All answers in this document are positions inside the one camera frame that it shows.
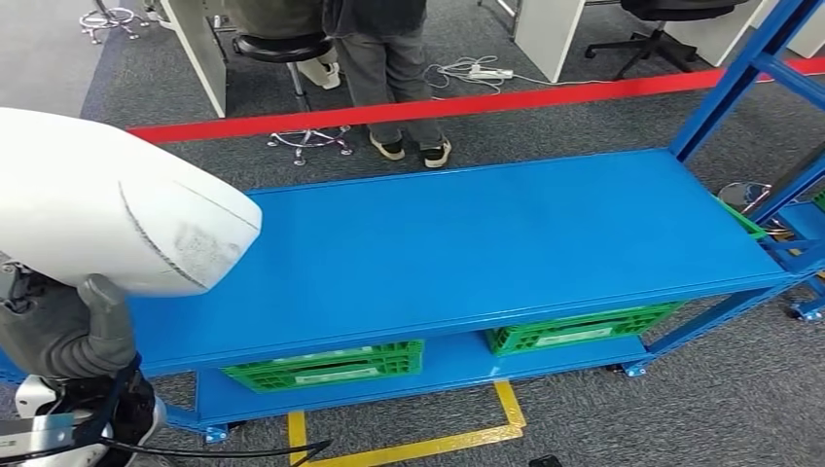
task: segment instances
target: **black cable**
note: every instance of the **black cable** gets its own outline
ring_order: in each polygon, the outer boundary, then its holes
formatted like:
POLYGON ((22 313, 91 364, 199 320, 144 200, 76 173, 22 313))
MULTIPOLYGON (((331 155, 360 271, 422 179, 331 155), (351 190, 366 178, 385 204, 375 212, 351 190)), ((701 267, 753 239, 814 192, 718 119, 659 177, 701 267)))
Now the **black cable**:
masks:
MULTIPOLYGON (((313 443, 311 445, 305 446, 298 446, 297 448, 286 448, 286 449, 273 449, 273 450, 252 450, 252 451, 227 451, 227 452, 216 452, 210 450, 177 450, 177 449, 155 449, 155 448, 146 448, 143 446, 135 446, 135 445, 128 445, 126 443, 121 443, 119 441, 112 440, 110 438, 100 438, 99 443, 101 445, 108 446, 112 449, 120 449, 125 450, 128 452, 135 452, 135 453, 144 453, 144 454, 151 454, 151 455, 170 455, 173 457, 201 457, 201 458, 254 458, 254 457, 272 457, 276 455, 286 455, 291 454, 294 452, 305 452, 309 451, 309 453, 297 463, 292 465, 291 467, 298 467, 300 465, 305 464, 309 461, 312 457, 318 455, 322 450, 328 448, 333 442, 332 440, 322 441, 319 443, 313 443)), ((52 449, 45 449, 45 450, 38 450, 36 452, 29 452, 27 454, 21 455, 14 455, 9 457, 0 458, 0 465, 14 465, 20 462, 24 462, 26 460, 32 459, 39 459, 42 457, 48 457, 50 455, 57 455, 64 452, 68 452, 73 449, 77 449, 77 446, 64 446, 60 448, 52 448, 52 449)))
POLYGON ((305 464, 305 463, 307 463, 307 462, 308 462, 308 461, 309 461, 312 457, 315 457, 316 455, 318 455, 319 453, 321 453, 321 451, 322 451, 322 450, 323 450, 323 449, 316 449, 316 450, 314 450, 314 451, 312 451, 312 452, 308 453, 307 455, 305 455, 304 457, 302 457, 302 458, 301 458, 301 460, 299 460, 298 462, 296 462, 296 463, 294 463, 294 464, 290 465, 289 467, 299 467, 299 466, 301 466, 301 465, 304 465, 304 464, 305 464))
POLYGON ((145 446, 128 445, 126 443, 121 443, 120 441, 116 441, 116 440, 113 440, 111 438, 100 438, 100 444, 101 445, 108 446, 109 448, 112 448, 112 449, 125 450, 127 452, 135 452, 135 453, 138 453, 138 454, 169 455, 169 456, 172 456, 172 457, 199 457, 199 458, 204 458, 204 459, 208 459, 208 458, 243 459, 243 458, 254 458, 254 457, 272 457, 272 456, 276 456, 276 455, 286 455, 286 454, 292 454, 294 452, 306 452, 306 451, 310 451, 310 450, 317 450, 318 452, 320 452, 321 450, 328 448, 329 445, 331 445, 332 443, 333 443, 332 440, 327 440, 327 441, 322 441, 322 442, 319 442, 319 443, 313 443, 311 445, 298 446, 297 448, 219 452, 219 451, 212 451, 212 450, 180 450, 180 449, 147 448, 145 446))

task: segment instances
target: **gray pants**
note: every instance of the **gray pants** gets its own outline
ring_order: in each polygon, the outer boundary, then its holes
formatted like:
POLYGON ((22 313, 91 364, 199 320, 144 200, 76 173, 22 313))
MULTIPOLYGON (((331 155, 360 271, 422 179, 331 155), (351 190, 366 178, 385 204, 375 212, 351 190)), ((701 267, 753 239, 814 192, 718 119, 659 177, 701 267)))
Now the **gray pants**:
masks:
MULTIPOLYGON (((421 30, 403 36, 372 37, 351 34, 335 40, 339 63, 346 74, 349 93, 356 106, 429 100, 432 93, 424 81, 424 48, 421 30)), ((369 125, 378 143, 401 139, 400 122, 369 125)), ((406 122, 407 132, 421 149, 440 148, 444 143, 433 119, 406 122)))

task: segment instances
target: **crate label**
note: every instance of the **crate label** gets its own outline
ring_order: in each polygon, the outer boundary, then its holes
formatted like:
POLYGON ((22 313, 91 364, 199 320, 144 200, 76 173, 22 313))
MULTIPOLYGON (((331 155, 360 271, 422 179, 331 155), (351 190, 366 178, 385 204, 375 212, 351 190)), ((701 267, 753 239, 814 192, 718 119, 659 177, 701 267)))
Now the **crate label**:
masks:
POLYGON ((300 362, 301 360, 312 360, 315 358, 341 357, 346 355, 362 355, 364 353, 372 352, 373 348, 371 346, 366 346, 361 348, 348 348, 347 350, 333 350, 331 352, 308 353, 307 355, 299 355, 297 357, 276 358, 272 360, 272 362, 300 362))
POLYGON ((613 332, 613 328, 596 329, 595 331, 585 331, 583 333, 565 334, 563 336, 547 336, 536 341, 536 346, 551 345, 554 343, 565 343, 581 341, 582 339, 606 338, 613 332))
POLYGON ((356 377, 377 377, 381 372, 378 368, 365 368, 363 370, 353 370, 351 372, 330 373, 328 375, 315 375, 312 377, 295 377, 297 384, 317 384, 319 382, 340 381, 342 379, 353 379, 356 377))

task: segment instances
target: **swivel chair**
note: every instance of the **swivel chair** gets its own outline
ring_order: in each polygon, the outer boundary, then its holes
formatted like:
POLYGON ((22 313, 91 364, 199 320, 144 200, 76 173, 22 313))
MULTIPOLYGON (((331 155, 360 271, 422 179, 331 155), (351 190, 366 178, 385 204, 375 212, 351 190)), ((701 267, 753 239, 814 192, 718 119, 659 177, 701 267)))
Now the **swivel chair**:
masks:
POLYGON ((622 0, 622 8, 639 19, 658 21, 656 30, 649 36, 634 32, 629 41, 593 44, 585 51, 585 57, 595 57, 595 51, 602 49, 639 50, 630 61, 619 70, 614 80, 621 80, 630 68, 651 54, 660 55, 679 70, 690 73, 687 62, 696 61, 697 48, 680 44, 664 33, 668 21, 694 21, 711 19, 732 12, 736 5, 748 0, 622 0))
MULTIPOLYGON (((292 83, 295 88, 295 98, 301 112, 311 112, 309 100, 306 98, 301 75, 297 63, 317 58, 332 48, 332 42, 324 33, 308 34, 290 39, 262 39, 259 37, 238 35, 233 39, 233 48, 237 54, 258 61, 269 63, 285 63, 289 68, 292 83)), ((285 133, 273 133, 269 136, 269 145, 285 144, 295 148, 295 165, 304 165, 304 149, 318 148, 337 144, 341 146, 341 154, 349 156, 352 150, 343 140, 343 135, 349 131, 349 126, 339 128, 337 134, 330 136, 317 129, 303 129, 285 133)))
POLYGON ((142 27, 149 26, 149 21, 128 8, 109 8, 103 3, 103 0, 92 0, 91 3, 94 10, 81 16, 78 22, 80 23, 81 32, 89 34, 91 42, 95 45, 101 44, 100 39, 97 37, 97 31, 121 28, 126 31, 129 39, 137 39, 140 35, 135 33, 129 25, 137 19, 142 27))

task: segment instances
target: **chair base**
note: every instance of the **chair base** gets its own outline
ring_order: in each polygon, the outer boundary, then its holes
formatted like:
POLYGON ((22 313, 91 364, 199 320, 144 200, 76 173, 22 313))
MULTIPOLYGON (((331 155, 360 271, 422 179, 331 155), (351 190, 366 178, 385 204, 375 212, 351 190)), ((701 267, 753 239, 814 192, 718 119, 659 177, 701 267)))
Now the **chair base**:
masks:
POLYGON ((630 36, 629 41, 610 42, 605 44, 593 44, 588 46, 585 51, 585 57, 595 57, 595 51, 604 49, 633 49, 639 52, 630 59, 630 61, 619 70, 619 73, 613 78, 614 80, 621 80, 625 74, 633 67, 639 60, 646 60, 650 58, 651 54, 656 54, 667 60, 671 65, 675 66, 684 73, 691 73, 693 70, 687 62, 696 61, 697 48, 686 46, 669 39, 664 33, 664 25, 653 31, 651 35, 634 32, 630 36))
POLYGON ((81 33, 89 34, 91 42, 95 45, 101 44, 100 39, 97 38, 97 31, 103 29, 121 28, 128 34, 129 39, 137 39, 140 36, 136 34, 129 25, 139 20, 142 27, 149 26, 149 21, 137 15, 132 10, 127 8, 106 8, 102 0, 95 0, 95 9, 81 16, 78 22, 80 23, 81 33))
POLYGON ((337 144, 341 146, 342 155, 351 155, 352 149, 350 149, 349 145, 346 144, 346 141, 343 139, 344 134, 348 131, 349 126, 342 126, 339 129, 339 133, 335 136, 330 136, 317 129, 273 133, 269 136, 269 143, 267 143, 267 145, 270 147, 276 147, 281 144, 285 144, 295 148, 295 160, 293 163, 301 166, 306 164, 306 160, 304 159, 304 149, 306 148, 322 148, 331 144, 337 144))

